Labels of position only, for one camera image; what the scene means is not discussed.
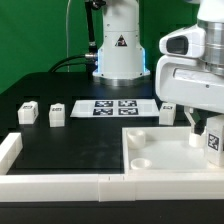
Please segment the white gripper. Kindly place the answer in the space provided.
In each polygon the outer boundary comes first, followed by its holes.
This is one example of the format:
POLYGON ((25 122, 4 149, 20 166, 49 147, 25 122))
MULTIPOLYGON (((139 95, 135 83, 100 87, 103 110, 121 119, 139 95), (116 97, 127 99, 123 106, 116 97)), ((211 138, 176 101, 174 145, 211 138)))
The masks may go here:
POLYGON ((184 113, 192 133, 198 121, 193 108, 224 114, 224 76, 207 72, 197 59, 162 56, 157 63, 155 89, 161 101, 188 106, 184 113))

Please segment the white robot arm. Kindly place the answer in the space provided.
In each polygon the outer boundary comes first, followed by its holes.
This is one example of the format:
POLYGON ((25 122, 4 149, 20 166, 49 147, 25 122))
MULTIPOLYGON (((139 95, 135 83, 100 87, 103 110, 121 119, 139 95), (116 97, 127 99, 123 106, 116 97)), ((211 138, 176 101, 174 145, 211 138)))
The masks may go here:
MULTIPOLYGON (((197 4, 197 23, 159 41, 155 91, 160 100, 224 114, 224 0, 186 0, 197 4)), ((86 12, 101 10, 103 44, 90 37, 97 61, 93 77, 109 85, 128 85, 150 71, 139 40, 139 0, 84 0, 86 12)))

